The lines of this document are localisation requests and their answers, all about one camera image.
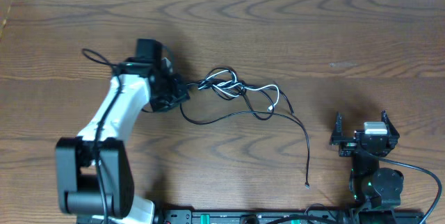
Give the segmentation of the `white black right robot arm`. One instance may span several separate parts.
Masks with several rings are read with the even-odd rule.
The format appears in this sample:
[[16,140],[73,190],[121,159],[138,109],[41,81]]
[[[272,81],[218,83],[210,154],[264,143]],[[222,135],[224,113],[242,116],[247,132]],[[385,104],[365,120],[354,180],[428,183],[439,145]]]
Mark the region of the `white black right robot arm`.
[[356,205],[348,210],[352,223],[397,223],[394,208],[401,204],[404,176],[391,168],[382,168],[385,158],[396,146],[400,134],[387,113],[381,120],[365,122],[354,136],[343,134],[342,116],[336,116],[330,144],[339,147],[340,157],[352,159],[349,188]]

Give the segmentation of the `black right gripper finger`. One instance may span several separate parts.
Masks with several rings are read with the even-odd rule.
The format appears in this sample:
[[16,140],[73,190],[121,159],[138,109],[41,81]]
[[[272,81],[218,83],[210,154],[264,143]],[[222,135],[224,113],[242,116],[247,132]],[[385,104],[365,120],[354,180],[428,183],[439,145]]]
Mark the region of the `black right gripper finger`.
[[395,126],[391,123],[389,116],[385,110],[381,111],[381,120],[384,122],[389,135],[399,137],[398,131],[396,130]]
[[343,140],[342,126],[343,126],[342,116],[341,116],[340,112],[337,112],[334,129],[332,131],[332,140],[333,141],[342,141]]

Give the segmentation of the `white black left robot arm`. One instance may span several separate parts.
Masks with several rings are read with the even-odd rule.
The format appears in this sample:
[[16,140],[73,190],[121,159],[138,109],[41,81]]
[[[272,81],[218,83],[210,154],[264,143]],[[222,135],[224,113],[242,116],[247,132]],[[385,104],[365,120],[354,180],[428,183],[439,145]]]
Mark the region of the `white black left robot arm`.
[[169,111],[189,95],[167,47],[139,39],[135,54],[112,63],[82,49],[87,59],[111,69],[109,90],[91,121],[55,146],[58,206],[78,223],[155,223],[161,220],[151,200],[137,196],[126,152],[136,120],[146,106]]

